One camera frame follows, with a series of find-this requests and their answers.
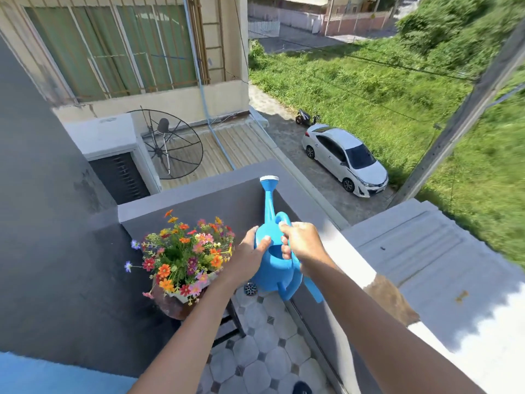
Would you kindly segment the blue plastic watering can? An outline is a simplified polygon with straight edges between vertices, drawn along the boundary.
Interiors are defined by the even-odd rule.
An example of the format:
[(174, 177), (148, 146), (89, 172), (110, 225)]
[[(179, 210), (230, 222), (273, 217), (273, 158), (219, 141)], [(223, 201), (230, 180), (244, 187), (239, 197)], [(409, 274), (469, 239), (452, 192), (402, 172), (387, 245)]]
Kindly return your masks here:
[(324, 301), (324, 297), (311, 280), (305, 277), (300, 270), (300, 262), (294, 253), (290, 259), (285, 259), (281, 251), (283, 235), (279, 223), (291, 225), (289, 216), (285, 212), (275, 213), (273, 205), (273, 191), (278, 185), (279, 178), (273, 175), (262, 176), (260, 184), (265, 191), (264, 223), (255, 232), (254, 248), (265, 237), (271, 238), (271, 244), (263, 254), (258, 271), (252, 278), (257, 288), (264, 291), (277, 291), (284, 301), (290, 300), (303, 283), (317, 303)]

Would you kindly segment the person's left forearm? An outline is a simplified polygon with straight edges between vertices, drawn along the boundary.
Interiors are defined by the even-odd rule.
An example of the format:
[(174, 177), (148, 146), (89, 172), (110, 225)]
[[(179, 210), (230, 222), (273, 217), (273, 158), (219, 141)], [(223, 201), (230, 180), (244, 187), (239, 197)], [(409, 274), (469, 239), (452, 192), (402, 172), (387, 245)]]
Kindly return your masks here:
[(242, 268), (224, 269), (127, 394), (196, 394), (222, 315), (247, 279)]

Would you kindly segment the grey concrete utility pole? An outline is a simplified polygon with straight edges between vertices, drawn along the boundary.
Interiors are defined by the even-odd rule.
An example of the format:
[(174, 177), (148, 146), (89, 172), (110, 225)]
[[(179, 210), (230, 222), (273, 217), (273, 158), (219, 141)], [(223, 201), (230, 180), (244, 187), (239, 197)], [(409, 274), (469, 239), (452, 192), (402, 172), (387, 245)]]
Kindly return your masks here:
[(478, 121), (498, 91), (525, 59), (525, 18), (521, 19), (501, 51), (479, 78), (472, 92), (448, 120), (438, 138), (412, 170), (403, 186), (392, 197), (387, 209), (403, 203), (420, 191), (456, 144)]

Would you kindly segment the white flower pot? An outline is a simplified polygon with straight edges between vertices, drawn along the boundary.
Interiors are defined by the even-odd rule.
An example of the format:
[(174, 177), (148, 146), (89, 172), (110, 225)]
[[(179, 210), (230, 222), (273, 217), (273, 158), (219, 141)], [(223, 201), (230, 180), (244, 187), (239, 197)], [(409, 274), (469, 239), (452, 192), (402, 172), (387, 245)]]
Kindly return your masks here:
[(182, 304), (186, 304), (188, 302), (194, 303), (197, 298), (199, 298), (204, 291), (207, 289), (207, 287), (211, 284), (213, 280), (217, 278), (217, 272), (212, 272), (207, 274), (206, 280), (197, 280), (196, 283), (189, 285), (189, 294), (188, 296), (183, 296), (180, 294), (180, 291), (177, 290), (175, 292), (164, 292), (164, 296), (168, 296), (170, 298), (175, 298), (178, 301), (180, 301)]

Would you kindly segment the beige corrugated metal roof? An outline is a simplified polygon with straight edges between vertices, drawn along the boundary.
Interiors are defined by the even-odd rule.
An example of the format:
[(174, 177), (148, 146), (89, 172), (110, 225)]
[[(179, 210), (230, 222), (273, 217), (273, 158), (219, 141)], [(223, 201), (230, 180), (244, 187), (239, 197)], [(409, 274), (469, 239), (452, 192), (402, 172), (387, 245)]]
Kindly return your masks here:
[[(276, 158), (273, 149), (259, 136), (259, 127), (250, 119), (220, 124), (214, 130), (236, 169)], [(233, 171), (206, 125), (196, 129), (203, 144), (203, 159), (190, 175), (173, 180), (160, 180), (162, 190)]]

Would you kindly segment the white picket fence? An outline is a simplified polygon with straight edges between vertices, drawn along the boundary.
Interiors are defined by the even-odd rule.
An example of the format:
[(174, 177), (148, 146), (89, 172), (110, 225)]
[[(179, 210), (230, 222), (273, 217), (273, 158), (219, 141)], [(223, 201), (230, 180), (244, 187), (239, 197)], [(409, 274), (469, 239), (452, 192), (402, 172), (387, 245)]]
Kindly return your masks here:
[(264, 21), (248, 18), (248, 38), (278, 38), (280, 35), (280, 21)]

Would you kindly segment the brown round stool top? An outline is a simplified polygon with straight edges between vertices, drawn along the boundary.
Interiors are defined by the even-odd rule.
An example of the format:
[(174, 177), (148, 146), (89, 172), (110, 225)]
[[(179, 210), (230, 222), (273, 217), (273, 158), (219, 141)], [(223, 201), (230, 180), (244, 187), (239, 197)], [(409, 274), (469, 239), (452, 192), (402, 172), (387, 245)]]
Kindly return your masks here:
[(166, 295), (157, 284), (152, 286), (152, 295), (156, 306), (158, 306), (167, 317), (184, 321), (199, 303), (207, 289), (208, 286), (203, 288), (197, 299), (192, 301), (192, 304), (189, 304), (189, 302), (182, 303), (178, 298)]

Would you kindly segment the wooden ladder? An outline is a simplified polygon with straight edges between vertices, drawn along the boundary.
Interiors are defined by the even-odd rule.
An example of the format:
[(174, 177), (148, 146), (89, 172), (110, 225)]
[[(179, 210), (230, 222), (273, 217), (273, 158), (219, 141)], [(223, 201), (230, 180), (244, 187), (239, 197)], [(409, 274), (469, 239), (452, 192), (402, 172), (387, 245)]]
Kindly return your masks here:
[(211, 85), (226, 81), (224, 34), (220, 0), (187, 0), (200, 78)]

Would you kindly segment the black mesh satellite dish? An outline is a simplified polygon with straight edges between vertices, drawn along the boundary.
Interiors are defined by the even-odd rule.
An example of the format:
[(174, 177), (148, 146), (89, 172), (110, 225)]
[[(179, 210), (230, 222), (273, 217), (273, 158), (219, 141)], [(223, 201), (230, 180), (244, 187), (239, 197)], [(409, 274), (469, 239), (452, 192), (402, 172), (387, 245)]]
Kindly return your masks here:
[(203, 159), (203, 144), (195, 130), (173, 114), (151, 109), (129, 111), (135, 131), (142, 138), (147, 160), (162, 180), (193, 173)]

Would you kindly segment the white sedan car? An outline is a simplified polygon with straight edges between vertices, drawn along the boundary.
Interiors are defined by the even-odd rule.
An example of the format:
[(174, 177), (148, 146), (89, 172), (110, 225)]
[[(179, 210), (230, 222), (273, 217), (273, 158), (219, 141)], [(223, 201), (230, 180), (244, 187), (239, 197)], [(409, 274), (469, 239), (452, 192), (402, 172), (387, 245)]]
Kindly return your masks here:
[(368, 147), (350, 132), (327, 124), (314, 124), (301, 139), (307, 156), (326, 168), (345, 191), (370, 198), (384, 191), (389, 175)]

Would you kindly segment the black metal stool frame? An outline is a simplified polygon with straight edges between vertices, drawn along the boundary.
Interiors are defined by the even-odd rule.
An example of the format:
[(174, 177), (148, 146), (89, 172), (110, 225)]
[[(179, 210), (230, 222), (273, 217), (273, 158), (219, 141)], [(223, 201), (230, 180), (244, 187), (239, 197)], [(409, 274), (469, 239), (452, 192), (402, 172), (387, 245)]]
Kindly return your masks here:
[(234, 302), (230, 299), (220, 321), (210, 354), (215, 354), (222, 349), (233, 351), (235, 344), (244, 339), (246, 335)]

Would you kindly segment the colourful flower bouquet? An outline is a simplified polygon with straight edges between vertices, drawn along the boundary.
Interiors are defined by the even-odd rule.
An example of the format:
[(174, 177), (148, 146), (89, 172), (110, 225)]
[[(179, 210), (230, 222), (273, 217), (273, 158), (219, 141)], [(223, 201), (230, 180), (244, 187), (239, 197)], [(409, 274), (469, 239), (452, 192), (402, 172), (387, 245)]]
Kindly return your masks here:
[[(199, 219), (195, 227), (181, 222), (173, 210), (164, 217), (168, 227), (148, 233), (141, 241), (133, 239), (130, 244), (142, 252), (140, 268), (149, 273), (152, 285), (188, 296), (190, 284), (223, 270), (232, 257), (235, 233), (219, 217), (212, 222)], [(153, 299), (152, 289), (143, 296)]]

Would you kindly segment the person's left hand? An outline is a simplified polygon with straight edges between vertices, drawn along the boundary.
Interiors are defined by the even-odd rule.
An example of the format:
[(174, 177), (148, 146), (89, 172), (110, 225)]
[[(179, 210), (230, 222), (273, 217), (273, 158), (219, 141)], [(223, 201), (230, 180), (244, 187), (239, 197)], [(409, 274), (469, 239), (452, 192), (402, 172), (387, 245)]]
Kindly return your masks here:
[(244, 239), (235, 248), (232, 257), (226, 263), (222, 276), (234, 289), (249, 281), (259, 270), (265, 254), (258, 254), (256, 248), (256, 233), (259, 226), (246, 232)]

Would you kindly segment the black motor scooter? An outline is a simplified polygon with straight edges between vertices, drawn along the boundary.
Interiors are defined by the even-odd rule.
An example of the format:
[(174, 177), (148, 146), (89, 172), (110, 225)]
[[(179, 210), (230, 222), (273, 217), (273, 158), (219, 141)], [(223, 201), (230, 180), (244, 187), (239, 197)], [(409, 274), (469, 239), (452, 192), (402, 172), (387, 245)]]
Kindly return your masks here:
[(295, 118), (295, 123), (297, 125), (302, 125), (305, 127), (310, 127), (317, 123), (320, 123), (321, 116), (319, 114), (311, 115), (303, 109), (299, 109)]

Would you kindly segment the barred window with green curtain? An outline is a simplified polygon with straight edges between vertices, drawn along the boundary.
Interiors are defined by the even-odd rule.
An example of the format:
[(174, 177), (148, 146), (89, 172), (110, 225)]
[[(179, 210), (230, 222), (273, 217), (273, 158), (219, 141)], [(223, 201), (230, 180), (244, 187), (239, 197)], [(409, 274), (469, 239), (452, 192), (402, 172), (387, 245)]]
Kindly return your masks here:
[(37, 0), (24, 6), (73, 98), (196, 86), (182, 0)]

